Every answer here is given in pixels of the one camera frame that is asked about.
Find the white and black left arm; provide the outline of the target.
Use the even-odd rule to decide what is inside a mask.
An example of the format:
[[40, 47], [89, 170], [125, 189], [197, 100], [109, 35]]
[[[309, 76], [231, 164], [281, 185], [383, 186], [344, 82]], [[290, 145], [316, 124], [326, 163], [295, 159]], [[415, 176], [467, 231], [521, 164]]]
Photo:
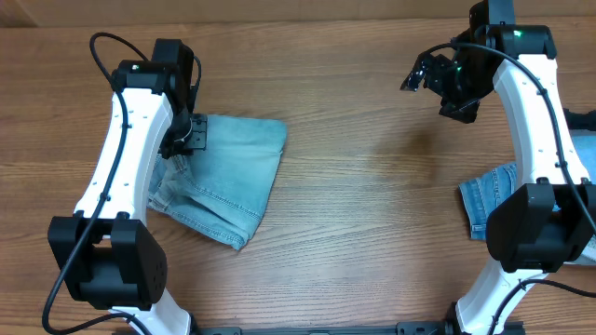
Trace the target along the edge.
[[111, 89], [112, 114], [87, 190], [70, 216], [52, 218], [47, 240], [60, 268], [43, 308], [61, 287], [104, 314], [68, 328], [69, 334], [121, 318], [138, 334], [196, 334], [193, 315], [166, 289], [165, 251], [146, 227], [156, 160], [191, 155], [207, 144], [206, 116], [195, 114], [201, 64], [180, 39], [158, 39], [153, 54], [100, 70]]

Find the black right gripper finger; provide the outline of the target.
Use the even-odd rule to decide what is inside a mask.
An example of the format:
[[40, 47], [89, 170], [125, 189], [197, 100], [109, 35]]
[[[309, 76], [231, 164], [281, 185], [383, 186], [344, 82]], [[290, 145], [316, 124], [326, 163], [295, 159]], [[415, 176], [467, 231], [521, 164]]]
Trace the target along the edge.
[[416, 61], [414, 62], [413, 68], [409, 74], [403, 80], [400, 90], [404, 91], [417, 91], [420, 87], [420, 83], [425, 79], [429, 63], [431, 63], [430, 54], [421, 53]]
[[451, 118], [463, 124], [471, 124], [476, 121], [480, 107], [479, 100], [468, 100], [454, 103], [443, 98], [440, 102], [439, 115]]

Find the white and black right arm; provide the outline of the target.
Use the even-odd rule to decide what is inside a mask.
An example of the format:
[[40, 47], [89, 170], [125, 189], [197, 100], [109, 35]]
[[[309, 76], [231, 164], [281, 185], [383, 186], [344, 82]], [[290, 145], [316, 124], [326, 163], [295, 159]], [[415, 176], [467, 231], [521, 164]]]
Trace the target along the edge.
[[550, 29], [520, 25], [509, 1], [482, 1], [469, 26], [422, 52], [402, 82], [441, 98], [440, 114], [469, 124], [497, 93], [514, 146], [517, 188], [487, 221], [489, 259], [470, 291], [439, 322], [401, 322], [399, 334], [521, 334], [509, 315], [534, 286], [576, 260], [595, 232], [595, 187], [566, 124]]

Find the light blue denim shorts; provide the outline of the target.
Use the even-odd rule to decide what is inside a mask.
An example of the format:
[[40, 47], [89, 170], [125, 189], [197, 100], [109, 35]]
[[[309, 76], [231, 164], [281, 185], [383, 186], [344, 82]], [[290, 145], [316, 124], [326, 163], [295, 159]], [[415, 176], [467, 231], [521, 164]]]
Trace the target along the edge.
[[208, 116], [204, 150], [156, 159], [147, 207], [244, 248], [264, 217], [287, 135], [279, 120]]

